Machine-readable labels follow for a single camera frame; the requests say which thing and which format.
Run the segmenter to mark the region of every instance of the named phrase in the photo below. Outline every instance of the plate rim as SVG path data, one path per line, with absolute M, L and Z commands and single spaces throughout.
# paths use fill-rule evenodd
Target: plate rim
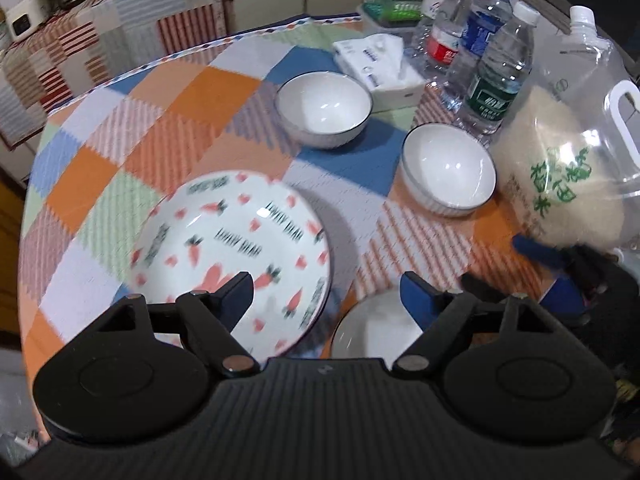
M 347 319 L 347 317 L 349 317 L 349 314 L 351 314 L 356 308 L 361 306 L 367 300 L 370 300 L 370 299 L 375 298 L 377 296 L 382 296 L 383 294 L 388 294 L 388 293 L 393 292 L 393 291 L 396 291 L 398 293 L 398 301 L 399 301 L 399 303 L 402 304 L 402 301 L 400 300 L 400 287 L 399 286 L 392 286 L 391 288 L 387 288 L 387 289 L 382 290 L 380 292 L 376 292 L 375 294 L 370 294 L 369 296 L 365 296 L 360 301 L 358 301 L 355 305 L 353 305 L 339 319 L 338 323 L 335 326 L 334 332 L 331 335 L 331 339 L 329 341 L 329 356 L 328 356 L 329 359 L 380 359 L 380 360 L 384 360 L 382 357 L 334 357 L 334 341 L 335 341 L 335 336 L 337 335 L 338 330 L 340 330 L 340 327 L 343 324 L 344 320 Z
M 324 293 L 322 295 L 321 300 L 318 302 L 318 307 L 316 307 L 316 310 L 315 310 L 315 312 L 313 314 L 313 317 L 311 318 L 311 321 L 309 321 L 309 324 L 306 326 L 304 331 L 300 334 L 300 336 L 295 341 L 293 341 L 291 344 L 287 343 L 283 348 L 281 348 L 273 356 L 267 357 L 265 359 L 265 361 L 264 361 L 264 362 L 267 362 L 269 359 L 272 359 L 274 357 L 280 357 L 281 355 L 283 355 L 286 352 L 290 351 L 294 346 L 296 346 L 302 340 L 303 337 L 305 337 L 311 331 L 311 329 L 315 326 L 316 321 L 318 321 L 319 317 L 324 312 L 324 308 L 326 306 L 327 300 L 329 299 L 329 293 L 331 292 L 331 288 L 332 288 L 333 280 L 334 280 L 334 252 L 333 252 L 333 250 L 332 250 L 332 248 L 330 246 L 329 236 L 327 234 L 327 230 L 324 228 L 324 222 L 321 221 L 321 219 L 318 217 L 318 214 L 316 213 L 316 210 L 313 207 L 311 207 L 311 204 L 299 192 L 299 190 L 297 190 L 295 187 L 290 186 L 289 184 L 283 182 L 279 178 L 271 178 L 269 175 L 267 175 L 265 173 L 261 173 L 260 171 L 254 171 L 254 170 L 219 170 L 219 171 L 211 171 L 209 173 L 203 173 L 203 174 L 201 174 L 201 175 L 199 175 L 199 176 L 197 176 L 195 178 L 192 178 L 191 180 L 187 180 L 187 181 L 183 182 L 182 184 L 180 184 L 180 186 L 176 187 L 171 193 L 166 193 L 153 207 L 151 207 L 151 209 L 149 209 L 149 212 L 147 213 L 145 220 L 140 225 L 140 231 L 138 232 L 138 235 L 136 236 L 136 239 L 132 244 L 131 251 L 134 250 L 136 244 L 138 243 L 138 240 L 140 240 L 140 237 L 142 236 L 142 232 L 146 227 L 146 223 L 151 218 L 151 212 L 156 207 L 158 207 L 162 202 L 164 202 L 164 200 L 166 200 L 167 197 L 170 197 L 169 200 L 171 200 L 175 196 L 175 194 L 178 192 L 179 189 L 181 189 L 182 187 L 186 186 L 187 184 L 191 185 L 196 180 L 207 179 L 207 178 L 210 180 L 212 178 L 211 175 L 221 176 L 221 174 L 229 174 L 229 173 L 231 173 L 231 174 L 233 174 L 233 173 L 246 173 L 246 174 L 252 174 L 252 175 L 255 175 L 255 176 L 261 176 L 265 180 L 271 179 L 272 184 L 278 184 L 278 185 L 286 188 L 288 191 L 292 192 L 296 196 L 296 198 L 298 200 L 301 200 L 305 204 L 306 208 L 311 213 L 312 219 L 315 222 L 317 222 L 318 225 L 322 228 L 322 234 L 324 235 L 323 236 L 324 243 L 326 245 L 327 253 L 329 254 L 328 261 L 327 261 L 327 274 L 328 274 L 328 277 L 327 277 L 327 280 L 326 280 L 326 283 L 325 283 L 325 290 L 324 290 Z M 131 251 L 127 255 L 127 258 L 130 258 Z M 131 272 L 131 268 L 129 266 L 127 266 L 127 277 L 126 277 L 126 280 L 124 281 L 124 285 L 125 286 L 127 286 L 128 282 L 130 281 L 129 280 L 129 277 L 130 277 L 129 273 L 130 272 Z

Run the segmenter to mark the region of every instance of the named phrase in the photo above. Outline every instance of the tissue box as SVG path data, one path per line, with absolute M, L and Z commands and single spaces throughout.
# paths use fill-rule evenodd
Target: tissue box
M 385 38 L 385 48 L 380 49 L 377 36 L 393 40 Z M 395 40 L 400 41 L 399 49 Z M 426 81 L 403 59 L 402 39 L 397 36 L 377 34 L 359 40 L 336 41 L 334 60 L 340 70 L 369 90 L 374 112 L 417 106 L 420 102 Z M 401 67 L 402 79 L 398 77 L 398 67 Z

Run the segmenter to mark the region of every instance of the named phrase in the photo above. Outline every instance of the green bottle label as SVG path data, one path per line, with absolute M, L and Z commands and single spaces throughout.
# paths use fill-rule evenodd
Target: green bottle label
M 492 83 L 474 75 L 474 81 L 466 93 L 466 104 L 484 119 L 500 121 L 517 94 L 510 94 Z

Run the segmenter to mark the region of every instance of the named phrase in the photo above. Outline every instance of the white bowl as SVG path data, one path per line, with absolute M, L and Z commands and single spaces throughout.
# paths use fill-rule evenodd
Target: white bowl
M 421 335 L 400 301 L 400 291 L 393 288 L 365 298 L 341 320 L 331 341 L 331 358 L 382 357 L 391 368 Z
M 373 101 L 355 79 L 337 72 L 309 72 L 280 87 L 275 108 L 282 127 L 313 148 L 337 148 L 367 124 Z
M 402 145 L 401 173 L 409 193 L 443 216 L 464 216 L 495 189 L 494 162 L 472 136 L 450 124 L 423 124 Z

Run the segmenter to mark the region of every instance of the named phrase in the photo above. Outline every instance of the carrot pattern plate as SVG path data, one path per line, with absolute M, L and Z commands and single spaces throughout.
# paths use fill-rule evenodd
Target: carrot pattern plate
M 151 210 L 127 285 L 151 303 L 170 303 L 249 272 L 254 302 L 232 335 L 263 362 L 316 320 L 330 267 L 324 229 L 295 190 L 260 173 L 221 171 L 187 182 Z

